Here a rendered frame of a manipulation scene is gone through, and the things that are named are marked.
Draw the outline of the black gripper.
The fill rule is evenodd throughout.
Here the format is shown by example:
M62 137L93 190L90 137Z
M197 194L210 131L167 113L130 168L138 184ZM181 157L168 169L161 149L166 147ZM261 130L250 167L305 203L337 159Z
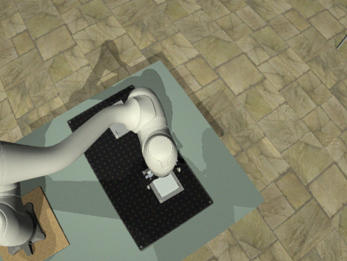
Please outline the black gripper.
M178 158L177 159L177 163L175 164L174 169L177 169L178 172L180 172L180 170L183 168L182 165L185 165L185 161L183 160L183 158ZM141 189L143 189L145 186L147 186L148 189L149 185L155 180L158 179L159 177L154 175L152 172L151 174L145 174L144 177L142 178L142 180L140 181L139 185L141 187Z

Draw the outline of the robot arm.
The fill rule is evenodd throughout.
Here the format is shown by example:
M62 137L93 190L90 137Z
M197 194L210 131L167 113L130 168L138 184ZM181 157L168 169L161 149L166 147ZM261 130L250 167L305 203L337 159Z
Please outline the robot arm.
M108 106L60 143L36 147L0 141L0 246L14 255L45 240L31 202L23 206L20 181L53 174L71 165L113 124L137 133L147 166L158 177L171 173L177 163L177 146L157 95L137 87L123 104ZM144 154L143 154L144 149Z

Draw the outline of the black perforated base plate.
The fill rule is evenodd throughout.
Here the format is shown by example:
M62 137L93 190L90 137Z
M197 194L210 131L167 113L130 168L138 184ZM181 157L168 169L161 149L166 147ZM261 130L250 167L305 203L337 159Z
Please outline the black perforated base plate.
M126 102L134 89L130 85L68 120L72 133L102 109ZM184 187L175 196L160 203L150 185L141 189L148 166L132 131L116 139L108 128L84 155L140 251L214 203L186 162L180 172L173 169Z

